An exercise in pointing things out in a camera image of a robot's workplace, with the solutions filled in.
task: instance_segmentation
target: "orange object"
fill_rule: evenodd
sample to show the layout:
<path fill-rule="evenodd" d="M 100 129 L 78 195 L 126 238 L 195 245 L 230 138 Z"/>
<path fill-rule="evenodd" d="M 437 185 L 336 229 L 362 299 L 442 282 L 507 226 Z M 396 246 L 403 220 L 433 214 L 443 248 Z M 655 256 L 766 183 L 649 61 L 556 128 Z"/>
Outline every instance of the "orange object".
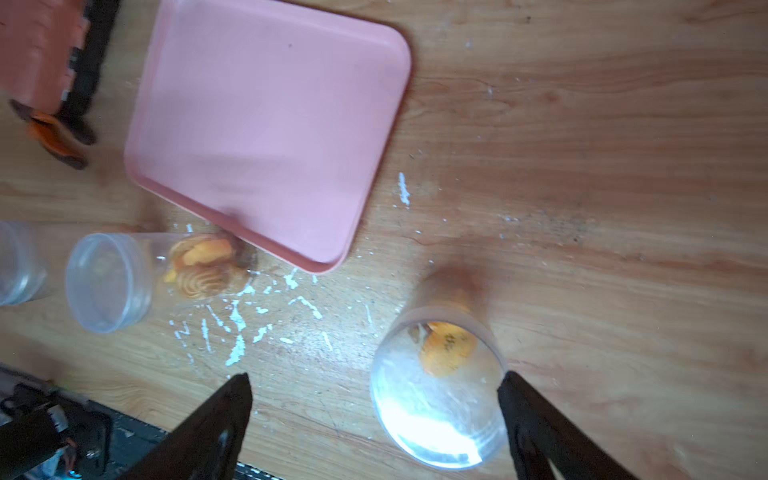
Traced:
<path fill-rule="evenodd" d="M 90 22 L 85 0 L 0 2 L 0 84 L 17 101 L 55 114 L 71 90 L 73 48 L 82 49 Z"/>
<path fill-rule="evenodd" d="M 451 323 L 435 323 L 424 341 L 419 361 L 431 376 L 448 376 L 464 365 L 478 345 L 477 337 Z"/>
<path fill-rule="evenodd" d="M 185 266 L 222 263 L 231 260 L 234 257 L 234 253 L 232 243 L 226 238 L 220 238 L 198 243 L 191 250 L 187 251 L 181 257 L 181 260 Z"/>

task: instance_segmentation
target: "plastic cup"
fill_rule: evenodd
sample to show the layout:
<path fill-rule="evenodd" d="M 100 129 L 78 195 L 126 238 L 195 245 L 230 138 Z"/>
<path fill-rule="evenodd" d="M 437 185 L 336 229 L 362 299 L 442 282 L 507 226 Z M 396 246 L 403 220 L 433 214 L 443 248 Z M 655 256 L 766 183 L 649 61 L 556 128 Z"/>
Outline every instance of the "plastic cup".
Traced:
<path fill-rule="evenodd" d="M 63 293 L 72 247 L 101 227 L 91 223 L 0 222 L 0 306 Z"/>
<path fill-rule="evenodd" d="M 67 266 L 67 301 L 87 330 L 109 333 L 144 318 L 151 306 L 185 303 L 162 281 L 170 248 L 184 233 L 94 233 Z"/>
<path fill-rule="evenodd" d="M 448 375 L 427 373 L 420 355 L 429 323 L 460 326 L 477 339 Z M 505 359 L 478 321 L 472 289 L 457 273 L 436 274 L 414 293 L 376 350 L 371 396 L 379 421 L 403 450 L 436 468 L 471 468 L 508 441 L 496 389 Z"/>
<path fill-rule="evenodd" d="M 222 257 L 198 256 L 197 261 L 190 260 L 192 264 L 178 265 L 186 274 L 170 271 L 172 249 L 182 260 L 193 246 L 208 240 L 225 240 L 232 248 Z M 88 235 L 74 247 L 67 265 L 66 290 L 72 315 L 87 330 L 109 333 L 133 325 L 150 312 L 165 314 L 200 300 L 236 293 L 248 281 L 248 272 L 238 266 L 247 261 L 241 245 L 242 241 L 227 233 Z M 186 295 L 175 278 L 185 285 Z"/>

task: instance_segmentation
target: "white residue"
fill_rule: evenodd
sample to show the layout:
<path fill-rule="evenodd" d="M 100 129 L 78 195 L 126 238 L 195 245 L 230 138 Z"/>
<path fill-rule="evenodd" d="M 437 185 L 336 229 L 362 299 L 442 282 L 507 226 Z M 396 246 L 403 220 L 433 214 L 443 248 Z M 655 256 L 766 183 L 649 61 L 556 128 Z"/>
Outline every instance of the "white residue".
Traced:
<path fill-rule="evenodd" d="M 322 313 L 320 313 L 320 311 L 317 309 L 317 307 L 314 306 L 312 303 L 309 302 L 309 300 L 307 300 L 306 298 L 304 298 L 301 295 L 299 295 L 295 299 L 289 301 L 288 305 L 293 305 L 294 303 L 296 303 L 297 300 L 299 300 L 304 306 L 308 306 L 312 310 L 312 314 L 315 316 L 316 319 L 319 320 L 319 319 L 323 318 Z"/>
<path fill-rule="evenodd" d="M 410 205 L 411 200 L 409 200 L 408 197 L 410 197 L 411 194 L 408 193 L 408 186 L 406 185 L 406 175 L 403 172 L 400 172 L 399 179 L 400 179 L 400 201 L 403 202 L 405 205 Z"/>
<path fill-rule="evenodd" d="M 230 366 L 240 361 L 240 357 L 245 355 L 245 340 L 242 335 L 238 335 L 235 339 L 235 346 L 232 347 L 232 353 L 230 353 L 230 359 L 227 360 L 224 365 Z"/>
<path fill-rule="evenodd" d="M 368 324 L 373 327 L 373 319 L 371 318 L 371 309 L 368 308 L 368 304 L 366 304 L 366 315 L 368 315 Z"/>
<path fill-rule="evenodd" d="M 333 351 L 333 347 L 331 346 L 331 341 L 328 339 L 328 334 L 323 332 L 323 338 L 326 341 L 326 345 L 328 346 L 328 350 L 330 350 L 332 352 Z"/>
<path fill-rule="evenodd" d="M 240 303 L 239 300 L 232 300 L 232 315 L 230 315 L 230 320 L 235 322 L 235 326 L 237 327 L 238 332 L 242 332 L 245 327 L 248 325 L 245 324 L 243 321 L 243 316 L 240 315 L 240 312 L 237 311 L 237 304 Z"/>
<path fill-rule="evenodd" d="M 250 283 L 248 283 L 248 284 L 245 286 L 245 288 L 243 288 L 243 291 L 242 291 L 242 292 L 240 292 L 240 293 L 238 293 L 238 294 L 237 294 L 237 296 L 243 296 L 243 295 L 245 295 L 246 293 L 250 293 L 251 295 L 253 295 L 254 293 L 256 293 L 256 290 L 254 290 L 254 289 L 253 289 L 253 287 L 250 285 Z"/>
<path fill-rule="evenodd" d="M 264 333 L 266 333 L 266 327 L 262 326 L 259 328 L 259 334 L 253 338 L 253 343 L 260 342 L 264 338 Z"/>
<path fill-rule="evenodd" d="M 181 330 L 176 330 L 174 332 L 174 335 L 176 335 L 176 338 L 178 338 L 179 340 L 181 340 L 182 335 L 189 336 L 190 334 L 190 327 L 189 325 L 187 325 L 187 321 L 184 320 L 183 323 L 184 323 L 184 331 L 182 332 Z M 187 344 L 183 340 L 181 340 L 181 343 L 184 345 L 184 348 L 187 348 Z"/>
<path fill-rule="evenodd" d="M 203 326 L 200 328 L 203 330 L 203 339 L 205 340 L 205 348 L 208 349 L 210 352 L 210 337 L 208 336 L 208 325 L 205 322 L 205 319 L 203 319 Z"/>
<path fill-rule="evenodd" d="M 219 316 L 216 313 L 214 313 L 213 309 L 210 308 L 210 305 L 206 305 L 206 306 L 208 307 L 208 311 L 210 312 L 210 314 L 214 316 L 214 319 L 216 320 L 216 324 L 218 326 L 224 326 L 224 322 L 222 321 L 222 319 L 219 318 Z"/>
<path fill-rule="evenodd" d="M 291 273 L 289 273 L 289 274 L 287 274 L 287 275 L 283 275 L 283 278 L 284 278 L 284 279 L 286 279 L 286 285 L 287 285 L 287 286 L 288 286 L 288 288 L 290 288 L 291 290 L 294 290 L 294 289 L 296 289 L 296 287 L 298 287 L 298 286 L 299 286 L 299 283 L 298 283 L 298 282 L 296 282 L 296 281 L 293 279 L 293 275 L 295 275 L 295 274 L 296 274 L 296 272 L 297 272 L 298 270 L 299 270 L 298 268 L 294 268 L 294 269 L 291 271 Z"/>

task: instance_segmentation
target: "clear plastic cup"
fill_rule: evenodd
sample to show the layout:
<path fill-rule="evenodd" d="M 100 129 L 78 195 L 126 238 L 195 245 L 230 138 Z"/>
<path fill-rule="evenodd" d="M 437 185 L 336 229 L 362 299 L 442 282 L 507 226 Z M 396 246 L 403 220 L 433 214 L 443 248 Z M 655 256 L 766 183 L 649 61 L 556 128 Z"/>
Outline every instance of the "clear plastic cup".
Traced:
<path fill-rule="evenodd" d="M 181 289 L 169 277 L 172 264 L 192 246 L 225 241 L 232 254 L 189 266 L 194 273 Z M 168 313 L 200 300 L 236 293 L 248 280 L 248 271 L 237 266 L 242 241 L 228 233 L 96 233 L 78 242 L 67 266 L 67 300 L 72 315 L 87 330 L 109 333 L 133 325 L 150 311 Z M 204 278 L 197 274 L 205 270 Z M 203 295 L 211 286 L 217 293 Z"/>
<path fill-rule="evenodd" d="M 459 273 L 427 279 L 379 345 L 371 369 L 371 396 L 382 426 L 403 450 L 436 468 L 475 467 L 508 441 L 496 393 L 505 360 L 491 330 L 478 321 L 473 300 Z M 438 331 L 430 325 L 443 333 L 446 326 L 461 327 L 450 331 L 474 336 L 476 342 L 468 343 L 474 348 L 461 358 L 430 356 L 427 348 L 435 342 L 428 338 Z M 462 348 L 459 337 L 472 339 L 463 335 L 457 334 L 456 348 Z M 434 358 L 448 362 L 434 365 Z"/>
<path fill-rule="evenodd" d="M 64 292 L 72 247 L 85 235 L 115 225 L 0 222 L 0 306 Z"/>

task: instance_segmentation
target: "pink tray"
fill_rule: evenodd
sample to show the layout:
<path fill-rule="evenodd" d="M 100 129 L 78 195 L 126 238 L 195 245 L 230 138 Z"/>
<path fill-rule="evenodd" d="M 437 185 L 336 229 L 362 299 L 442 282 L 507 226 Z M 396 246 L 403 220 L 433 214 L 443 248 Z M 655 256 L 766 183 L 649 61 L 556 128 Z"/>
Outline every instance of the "pink tray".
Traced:
<path fill-rule="evenodd" d="M 272 0 L 164 0 L 128 176 L 327 272 L 349 251 L 410 68 L 384 25 Z"/>

